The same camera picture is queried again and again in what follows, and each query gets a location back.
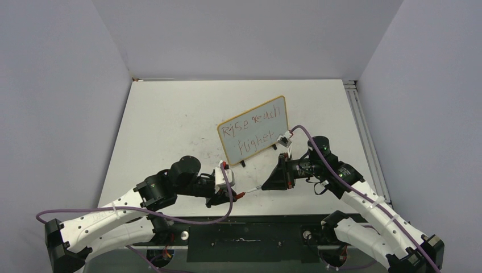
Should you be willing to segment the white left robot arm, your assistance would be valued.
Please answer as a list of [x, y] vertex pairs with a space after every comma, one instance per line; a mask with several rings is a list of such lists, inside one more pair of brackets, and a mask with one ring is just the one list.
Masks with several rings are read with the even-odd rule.
[[184, 156], [170, 168], [151, 175], [111, 203], [83, 216], [44, 223], [45, 244], [53, 272], [76, 272], [97, 255], [136, 243], [162, 245], [169, 239], [169, 222], [161, 209], [175, 204], [179, 195], [204, 197], [206, 206], [237, 200], [234, 173], [220, 161], [211, 174], [201, 173], [201, 163]]

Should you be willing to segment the yellow framed whiteboard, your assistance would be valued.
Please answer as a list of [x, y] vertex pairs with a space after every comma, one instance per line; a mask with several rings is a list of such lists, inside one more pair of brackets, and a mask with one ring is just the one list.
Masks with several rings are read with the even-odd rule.
[[217, 126], [229, 165], [239, 164], [270, 148], [288, 130], [285, 96], [275, 97]]

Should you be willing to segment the red marker cap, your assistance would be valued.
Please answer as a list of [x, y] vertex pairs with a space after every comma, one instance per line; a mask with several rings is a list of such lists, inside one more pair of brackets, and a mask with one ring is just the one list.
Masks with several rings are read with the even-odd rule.
[[241, 192], [241, 193], [237, 194], [234, 198], [238, 200], [238, 199], [242, 198], [245, 194], [246, 194], [245, 192]]

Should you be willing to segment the white marker pen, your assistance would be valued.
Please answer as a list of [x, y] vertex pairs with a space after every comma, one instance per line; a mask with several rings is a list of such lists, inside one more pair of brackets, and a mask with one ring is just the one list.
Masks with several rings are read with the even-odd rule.
[[257, 187], [252, 188], [252, 189], [249, 189], [249, 190], [247, 190], [247, 191], [245, 191], [245, 192], [243, 192], [243, 193], [244, 193], [244, 194], [249, 194], [249, 193], [252, 193], [252, 192], [256, 192], [256, 191], [258, 191], [258, 190], [261, 190], [261, 188], [262, 188], [262, 185], [259, 185], [259, 186], [257, 186]]

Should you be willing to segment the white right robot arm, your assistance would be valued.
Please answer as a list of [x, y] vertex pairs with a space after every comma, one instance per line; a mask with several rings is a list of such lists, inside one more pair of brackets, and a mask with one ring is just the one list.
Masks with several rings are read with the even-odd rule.
[[263, 191], [284, 191], [297, 179], [318, 179], [326, 191], [356, 210], [370, 225], [364, 227], [337, 210], [321, 222], [322, 238], [343, 242], [369, 255], [389, 272], [440, 272], [444, 243], [428, 236], [397, 214], [353, 166], [330, 150], [329, 139], [315, 136], [299, 159], [279, 155], [277, 166], [261, 186]]

